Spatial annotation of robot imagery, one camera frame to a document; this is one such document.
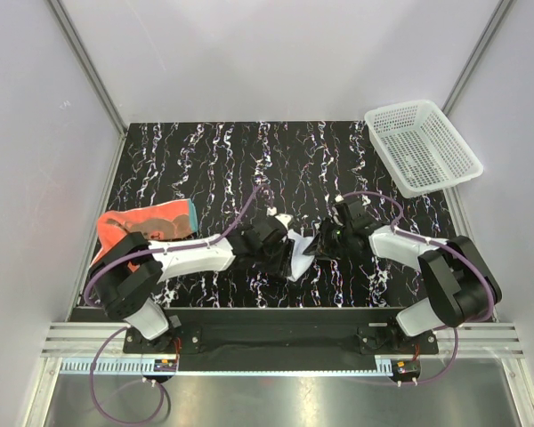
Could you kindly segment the white terry towel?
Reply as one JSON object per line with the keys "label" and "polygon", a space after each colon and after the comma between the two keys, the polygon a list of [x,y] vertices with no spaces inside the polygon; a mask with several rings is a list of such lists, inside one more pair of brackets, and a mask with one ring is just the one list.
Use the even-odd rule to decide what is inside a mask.
{"label": "white terry towel", "polygon": [[293,244],[290,258],[290,271],[287,279],[296,282],[311,267],[315,256],[305,254],[304,251],[313,242],[314,237],[304,237],[294,230],[287,234],[287,240]]}

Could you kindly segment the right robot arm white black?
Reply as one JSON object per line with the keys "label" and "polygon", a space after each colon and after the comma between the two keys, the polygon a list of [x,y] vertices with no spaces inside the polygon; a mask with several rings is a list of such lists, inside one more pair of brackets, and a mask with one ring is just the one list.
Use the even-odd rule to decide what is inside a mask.
{"label": "right robot arm white black", "polygon": [[304,254],[322,260],[382,258],[417,271],[426,297],[400,311],[386,330],[389,347],[406,352],[418,336],[437,328],[484,321],[502,301],[502,290],[473,241],[466,236],[428,238],[378,222],[361,201],[338,200]]}

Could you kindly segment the orange patterned towel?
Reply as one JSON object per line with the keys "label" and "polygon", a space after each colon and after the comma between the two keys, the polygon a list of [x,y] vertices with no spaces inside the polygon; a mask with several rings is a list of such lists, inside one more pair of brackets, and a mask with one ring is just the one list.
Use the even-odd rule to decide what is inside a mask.
{"label": "orange patterned towel", "polygon": [[146,240],[175,241],[198,231],[198,217],[190,199],[177,199],[158,205],[126,211],[107,211],[96,222],[101,249],[93,266],[128,234],[140,232]]}

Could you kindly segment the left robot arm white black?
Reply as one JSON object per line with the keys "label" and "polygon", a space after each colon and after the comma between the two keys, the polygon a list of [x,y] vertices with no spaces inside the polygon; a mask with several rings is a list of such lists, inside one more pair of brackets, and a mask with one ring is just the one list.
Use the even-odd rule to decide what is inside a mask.
{"label": "left robot arm white black", "polygon": [[156,352],[174,343],[174,330],[164,310],[151,298],[159,283],[206,271],[287,267],[292,252],[287,234],[293,216],[279,213],[224,233],[195,240],[161,242],[133,232],[89,269],[84,297],[100,302],[106,316],[125,321]]}

